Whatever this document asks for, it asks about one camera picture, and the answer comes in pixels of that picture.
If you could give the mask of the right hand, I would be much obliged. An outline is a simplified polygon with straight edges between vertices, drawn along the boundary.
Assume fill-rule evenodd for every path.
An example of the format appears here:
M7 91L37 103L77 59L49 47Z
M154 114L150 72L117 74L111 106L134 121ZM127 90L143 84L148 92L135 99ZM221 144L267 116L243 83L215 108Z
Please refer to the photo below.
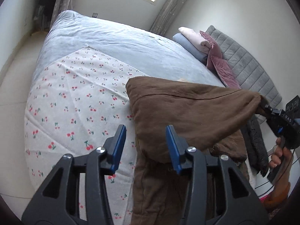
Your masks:
M289 166L290 162L293 161L292 152L286 147L281 147L283 140L282 137L276 139L276 144L273 147L273 153L271 154L271 160L269 162L269 167L271 169L276 167L286 168Z

